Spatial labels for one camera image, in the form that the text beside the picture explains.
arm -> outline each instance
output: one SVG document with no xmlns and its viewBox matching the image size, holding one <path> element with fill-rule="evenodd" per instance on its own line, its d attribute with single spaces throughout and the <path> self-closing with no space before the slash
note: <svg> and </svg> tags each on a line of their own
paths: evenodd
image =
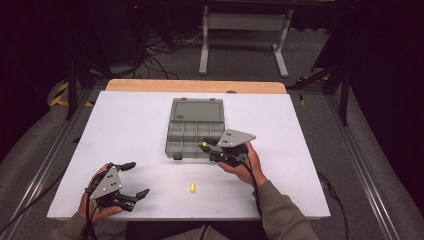
<svg viewBox="0 0 424 240">
<path fill-rule="evenodd" d="M 262 226 L 269 239 L 318 239 L 299 208 L 267 181 L 258 187 Z"/>
<path fill-rule="evenodd" d="M 258 186 L 262 209 L 262 225 L 271 240 L 274 239 L 318 239 L 306 217 L 286 195 L 282 195 L 269 181 L 261 169 L 259 156 L 250 142 L 246 143 L 249 151 L 247 165 L 252 165 L 252 172 Z M 235 174 L 240 180 L 253 185 L 253 179 L 243 167 L 231 167 L 225 163 L 218 164 L 224 171 Z"/>
<path fill-rule="evenodd" d="M 104 165 L 97 173 L 101 173 L 105 171 L 107 164 Z M 49 240 L 78 240 L 85 239 L 86 233 L 85 228 L 87 224 L 87 220 L 85 217 L 86 211 L 86 203 L 87 203 L 87 193 L 84 193 L 81 197 L 80 206 L 78 211 L 72 216 L 72 218 L 59 230 L 55 230 L 49 234 Z M 96 210 L 94 205 L 90 203 L 90 215 L 93 216 L 93 224 L 99 223 L 104 218 L 120 213 L 122 209 L 120 207 L 109 207 L 109 208 L 101 208 Z"/>
</svg>

sleeve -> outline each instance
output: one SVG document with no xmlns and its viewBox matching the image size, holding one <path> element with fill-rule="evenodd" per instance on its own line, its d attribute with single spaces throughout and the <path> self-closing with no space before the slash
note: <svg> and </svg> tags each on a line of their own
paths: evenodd
<svg viewBox="0 0 424 240">
<path fill-rule="evenodd" d="M 309 221 L 287 195 L 267 181 L 258 187 L 262 225 L 270 240 L 318 239 Z"/>
<path fill-rule="evenodd" d="M 85 238 L 86 221 L 78 213 L 59 230 L 49 234 L 49 240 L 79 240 Z"/>
</svg>

person's hand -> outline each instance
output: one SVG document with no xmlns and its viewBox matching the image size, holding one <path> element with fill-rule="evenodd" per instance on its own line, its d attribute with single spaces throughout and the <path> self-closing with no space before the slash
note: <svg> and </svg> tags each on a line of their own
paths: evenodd
<svg viewBox="0 0 424 240">
<path fill-rule="evenodd" d="M 97 176 L 99 173 L 104 172 L 107 168 L 107 164 L 105 164 L 93 177 Z M 78 214 L 81 215 L 84 219 L 86 219 L 86 206 L 87 206 L 87 195 L 88 193 L 84 193 L 81 198 L 81 203 L 78 209 Z M 96 211 L 93 203 L 90 201 L 90 216 L 92 216 L 93 212 Z M 106 217 L 122 212 L 122 208 L 118 206 L 108 207 L 108 208 L 98 208 L 97 211 L 93 215 L 93 224 L 99 223 Z"/>
<path fill-rule="evenodd" d="M 265 175 L 262 172 L 259 156 L 256 153 L 255 149 L 253 149 L 252 144 L 250 142 L 246 142 L 246 147 L 247 147 L 247 150 L 249 150 L 249 154 L 248 154 L 249 158 L 246 159 L 246 165 L 248 167 L 252 165 L 253 176 L 255 176 L 256 184 L 259 187 L 262 184 L 264 184 L 266 181 L 268 181 L 268 179 L 265 177 Z M 237 175 L 237 177 L 240 180 L 253 186 L 253 179 L 250 176 L 250 173 L 247 171 L 247 169 L 243 165 L 233 168 L 232 166 L 226 163 L 219 162 L 218 166 L 228 173 Z"/>
</svg>

small yellow object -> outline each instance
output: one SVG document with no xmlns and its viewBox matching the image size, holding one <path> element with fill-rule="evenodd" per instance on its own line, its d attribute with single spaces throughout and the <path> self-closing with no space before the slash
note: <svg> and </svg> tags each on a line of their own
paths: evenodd
<svg viewBox="0 0 424 240">
<path fill-rule="evenodd" d="M 194 193 L 196 191 L 196 185 L 194 183 L 192 183 L 190 185 L 190 192 Z"/>
</svg>

white tabletop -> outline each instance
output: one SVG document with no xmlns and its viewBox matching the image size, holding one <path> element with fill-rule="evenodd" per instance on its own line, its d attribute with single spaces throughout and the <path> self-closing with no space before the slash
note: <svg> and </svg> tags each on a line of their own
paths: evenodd
<svg viewBox="0 0 424 240">
<path fill-rule="evenodd" d="M 47 216 L 70 218 L 105 163 L 136 162 L 134 169 L 119 173 L 121 193 L 151 190 L 132 212 L 110 219 L 258 219 L 250 185 L 208 159 L 166 157 L 172 100 L 181 97 L 223 99 L 226 128 L 256 135 L 252 144 L 262 169 L 280 192 L 307 217 L 330 216 L 289 95 L 155 92 L 101 92 Z"/>
</svg>

